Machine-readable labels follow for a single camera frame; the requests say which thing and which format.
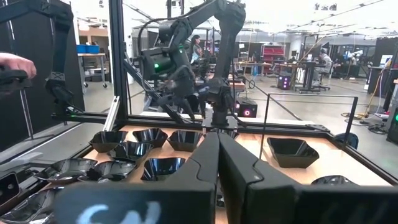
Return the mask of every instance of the black bowl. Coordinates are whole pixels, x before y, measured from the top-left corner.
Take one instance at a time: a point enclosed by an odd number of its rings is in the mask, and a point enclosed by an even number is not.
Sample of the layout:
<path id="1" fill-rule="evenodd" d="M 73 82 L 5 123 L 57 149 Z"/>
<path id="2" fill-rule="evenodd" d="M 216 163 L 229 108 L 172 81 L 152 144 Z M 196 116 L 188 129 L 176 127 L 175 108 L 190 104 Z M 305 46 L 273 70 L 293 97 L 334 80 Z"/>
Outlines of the black bowl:
<path id="1" fill-rule="evenodd" d="M 225 134 L 231 136 L 231 138 L 233 138 L 233 139 L 236 139 L 239 136 L 239 133 L 237 133 L 235 131 L 218 129 L 218 128 L 213 128 L 212 130 L 210 130 L 210 132 L 225 133 Z"/>
<path id="2" fill-rule="evenodd" d="M 28 223 L 54 223 L 52 204 L 54 198 L 63 187 L 42 190 L 31 195 L 10 212 L 2 215 L 0 220 L 4 223 L 28 224 Z"/>
<path id="3" fill-rule="evenodd" d="M 320 184 L 328 184 L 328 185 L 356 185 L 354 182 L 350 181 L 346 177 L 343 177 L 342 175 L 329 175 L 326 177 L 320 177 L 316 180 L 314 180 L 311 184 L 313 185 L 320 185 Z"/>
<path id="4" fill-rule="evenodd" d="M 116 161 L 134 161 L 139 165 L 153 148 L 149 143 L 126 141 L 109 151 L 108 155 Z"/>
<path id="5" fill-rule="evenodd" d="M 53 184 L 70 184 L 81 175 L 93 169 L 97 161 L 92 159 L 64 159 L 58 161 L 41 172 L 34 175 L 40 180 L 46 180 Z"/>
<path id="6" fill-rule="evenodd" d="M 274 159 L 282 168 L 306 169 L 319 159 L 319 154 L 301 139 L 267 138 Z"/>
<path id="7" fill-rule="evenodd" d="M 142 131 L 133 131 L 132 135 L 138 142 L 145 142 L 152 144 L 155 148 L 162 147 L 168 135 L 160 128 L 151 128 Z"/>
<path id="8" fill-rule="evenodd" d="M 174 131 L 167 139 L 170 145 L 176 151 L 193 152 L 199 143 L 202 133 L 196 131 Z"/>
<path id="9" fill-rule="evenodd" d="M 136 164 L 134 162 L 102 162 L 95 166 L 94 169 L 86 172 L 85 175 L 79 177 L 78 180 L 95 182 L 120 181 L 125 179 L 135 168 Z"/>
<path id="10" fill-rule="evenodd" d="M 148 159 L 141 180 L 163 181 L 174 174 L 185 162 L 184 158 Z"/>
<path id="11" fill-rule="evenodd" d="M 90 145 L 98 153 L 107 153 L 124 142 L 127 131 L 100 131 L 90 141 Z"/>

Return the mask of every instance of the blue bin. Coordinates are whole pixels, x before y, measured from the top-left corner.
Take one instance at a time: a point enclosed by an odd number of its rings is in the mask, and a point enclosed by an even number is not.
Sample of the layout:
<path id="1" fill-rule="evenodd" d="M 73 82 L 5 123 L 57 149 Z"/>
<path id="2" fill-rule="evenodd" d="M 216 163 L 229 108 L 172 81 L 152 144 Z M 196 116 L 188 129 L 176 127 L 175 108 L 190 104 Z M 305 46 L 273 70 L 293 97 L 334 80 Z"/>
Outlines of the blue bin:
<path id="1" fill-rule="evenodd" d="M 100 47 L 98 45 L 86 45 L 88 54 L 98 54 L 100 52 Z"/>
<path id="2" fill-rule="evenodd" d="M 85 45 L 85 44 L 78 44 L 78 45 L 76 45 L 77 53 L 78 53 L 78 54 L 85 54 L 85 53 L 87 53 L 87 48 L 86 48 L 86 46 L 87 46 L 87 45 Z"/>

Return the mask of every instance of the black plastic bowl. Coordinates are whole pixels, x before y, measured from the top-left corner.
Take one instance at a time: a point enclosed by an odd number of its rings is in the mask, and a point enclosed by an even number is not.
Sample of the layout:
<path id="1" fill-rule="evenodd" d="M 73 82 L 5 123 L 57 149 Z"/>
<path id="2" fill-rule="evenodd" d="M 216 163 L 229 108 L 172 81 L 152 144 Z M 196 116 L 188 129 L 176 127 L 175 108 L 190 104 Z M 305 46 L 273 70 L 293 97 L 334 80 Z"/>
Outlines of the black plastic bowl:
<path id="1" fill-rule="evenodd" d="M 137 139 L 138 142 L 149 143 L 155 148 L 162 147 L 168 135 L 164 133 L 160 128 L 150 128 L 142 131 L 133 131 L 132 135 Z"/>
<path id="2" fill-rule="evenodd" d="M 282 168 L 306 169 L 319 159 L 319 154 L 301 139 L 267 138 L 272 156 Z"/>
<path id="3" fill-rule="evenodd" d="M 342 175 L 329 175 L 326 177 L 320 177 L 316 180 L 314 180 L 311 184 L 313 185 L 321 185 L 321 184 L 327 184 L 327 185 L 357 185 L 354 182 L 350 181 L 346 177 L 343 177 Z"/>
<path id="4" fill-rule="evenodd" d="M 79 177 L 78 180 L 95 182 L 120 181 L 125 179 L 135 168 L 136 164 L 133 162 L 102 162 L 95 166 L 94 169 L 86 172 L 85 175 Z"/>
<path id="5" fill-rule="evenodd" d="M 196 131 L 174 131 L 167 139 L 170 145 L 176 151 L 193 152 L 203 136 L 202 133 Z"/>
<path id="6" fill-rule="evenodd" d="M 0 221 L 4 223 L 54 223 L 52 204 L 55 196 L 63 189 L 56 187 L 45 189 L 31 195 L 10 212 L 2 215 Z"/>
<path id="7" fill-rule="evenodd" d="M 134 161 L 139 165 L 153 148 L 149 143 L 126 141 L 109 151 L 108 155 L 116 161 Z"/>
<path id="8" fill-rule="evenodd" d="M 53 184 L 70 184 L 81 175 L 93 169 L 97 161 L 92 159 L 64 159 L 58 161 L 34 175 L 37 179 Z"/>
<path id="9" fill-rule="evenodd" d="M 174 174 L 185 162 L 184 158 L 148 159 L 141 180 L 163 181 Z"/>
<path id="10" fill-rule="evenodd" d="M 90 145 L 98 153 L 107 153 L 124 142 L 127 131 L 100 131 L 90 141 Z"/>
<path id="11" fill-rule="evenodd" d="M 236 139 L 239 136 L 239 133 L 237 133 L 235 131 L 218 129 L 218 128 L 213 128 L 212 130 L 210 130 L 210 132 L 225 133 L 225 134 L 231 136 L 231 138 L 233 138 L 233 139 Z"/>

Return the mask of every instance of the human hand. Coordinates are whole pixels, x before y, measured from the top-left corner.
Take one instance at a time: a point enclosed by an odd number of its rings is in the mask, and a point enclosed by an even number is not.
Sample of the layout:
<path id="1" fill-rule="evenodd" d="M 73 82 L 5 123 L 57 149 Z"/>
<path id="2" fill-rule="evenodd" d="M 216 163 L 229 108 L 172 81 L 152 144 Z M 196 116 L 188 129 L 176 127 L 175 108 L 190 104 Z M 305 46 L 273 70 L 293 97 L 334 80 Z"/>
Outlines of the human hand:
<path id="1" fill-rule="evenodd" d="M 0 53 L 0 65 L 11 70 L 23 70 L 27 73 L 28 78 L 36 76 L 36 67 L 33 62 L 17 55 Z"/>

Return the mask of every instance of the black aluminum frame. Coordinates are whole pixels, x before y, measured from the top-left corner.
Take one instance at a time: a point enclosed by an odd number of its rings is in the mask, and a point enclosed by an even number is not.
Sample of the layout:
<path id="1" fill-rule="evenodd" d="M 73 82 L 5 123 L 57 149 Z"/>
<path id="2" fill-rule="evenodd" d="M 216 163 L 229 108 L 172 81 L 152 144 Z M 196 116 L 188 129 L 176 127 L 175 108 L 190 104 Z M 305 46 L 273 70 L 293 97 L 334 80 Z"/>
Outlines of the black aluminum frame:
<path id="1" fill-rule="evenodd" d="M 110 14 L 110 26 L 111 26 L 111 45 L 113 54 L 113 76 L 114 76 L 114 94 L 119 96 L 121 99 L 121 104 L 119 107 L 117 119 L 115 121 L 115 130 L 121 129 L 123 126 L 145 126 L 145 127 L 157 127 L 157 128 L 175 128 L 175 129 L 192 129 L 201 131 L 203 127 L 200 123 L 176 123 L 171 118 L 165 117 L 150 117 L 150 116 L 138 116 L 138 115 L 128 115 L 127 111 L 127 89 L 125 82 L 127 80 L 127 70 L 124 61 L 124 40 L 123 40 L 123 2 L 122 1 L 110 1 L 109 2 L 109 14 Z M 338 149 L 345 151 L 351 157 L 356 159 L 362 165 L 376 173 L 378 176 L 382 177 L 385 181 L 392 185 L 398 185 L 398 179 L 388 172 L 384 171 L 382 168 L 377 166 L 375 163 L 370 161 L 367 157 L 363 156 L 356 149 L 347 145 L 347 136 L 351 130 L 351 125 L 354 117 L 354 112 L 356 109 L 356 104 L 358 102 L 358 97 L 354 96 L 333 96 L 333 97 L 352 97 L 354 98 L 353 106 L 351 109 L 349 122 L 345 132 L 345 143 L 340 143 L 334 139 L 329 131 L 320 131 L 311 126 L 306 125 L 294 125 L 294 124 L 269 124 L 266 123 L 268 115 L 268 107 L 270 101 L 270 95 L 268 94 L 266 117 L 264 123 L 248 123 L 248 126 L 244 128 L 243 126 L 238 126 L 239 133 L 247 134 L 268 134 L 268 135 L 285 135 L 285 136 L 302 136 L 302 137 L 312 137 L 312 138 L 324 138 L 330 141 Z M 81 115 L 73 116 L 59 116 L 53 114 L 53 118 L 61 121 L 76 121 L 82 123 L 101 123 L 104 124 L 107 114 L 104 113 L 90 113 L 86 112 Z M 85 147 L 74 157 L 83 157 L 87 155 L 92 148 Z"/>

